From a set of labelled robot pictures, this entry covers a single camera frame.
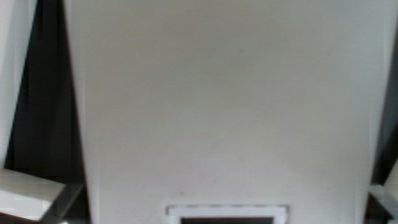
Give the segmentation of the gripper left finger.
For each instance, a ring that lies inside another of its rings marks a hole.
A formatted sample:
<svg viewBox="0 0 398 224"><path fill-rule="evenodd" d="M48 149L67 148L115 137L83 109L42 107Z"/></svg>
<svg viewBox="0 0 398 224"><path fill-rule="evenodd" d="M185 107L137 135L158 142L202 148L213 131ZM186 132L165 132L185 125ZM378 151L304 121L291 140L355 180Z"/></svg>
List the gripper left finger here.
<svg viewBox="0 0 398 224"><path fill-rule="evenodd" d="M71 182L51 203L39 224L87 224L87 210L83 200L83 184Z"/></svg>

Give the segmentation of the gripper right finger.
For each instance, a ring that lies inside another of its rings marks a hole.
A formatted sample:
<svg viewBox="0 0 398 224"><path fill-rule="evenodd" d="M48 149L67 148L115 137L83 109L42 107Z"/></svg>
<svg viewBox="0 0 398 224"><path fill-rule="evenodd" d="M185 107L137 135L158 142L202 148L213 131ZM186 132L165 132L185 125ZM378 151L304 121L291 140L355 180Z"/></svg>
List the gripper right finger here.
<svg viewBox="0 0 398 224"><path fill-rule="evenodd" d="M398 200L382 185L369 186L368 224L398 224Z"/></svg>

